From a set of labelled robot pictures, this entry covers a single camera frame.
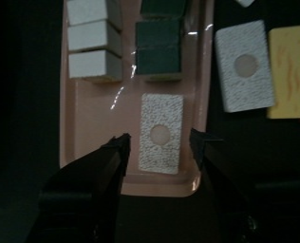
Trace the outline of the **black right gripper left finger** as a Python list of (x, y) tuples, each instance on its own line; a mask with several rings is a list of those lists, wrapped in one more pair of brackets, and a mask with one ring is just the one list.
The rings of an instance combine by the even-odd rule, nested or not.
[(111, 138), (47, 180), (26, 243), (114, 243), (131, 136)]

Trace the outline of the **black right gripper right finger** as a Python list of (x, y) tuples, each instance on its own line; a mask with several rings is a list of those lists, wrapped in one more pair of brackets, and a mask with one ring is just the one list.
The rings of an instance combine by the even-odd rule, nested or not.
[(277, 243), (271, 217), (259, 204), (254, 184), (214, 151), (222, 139), (194, 128), (189, 146), (213, 204), (221, 243)]

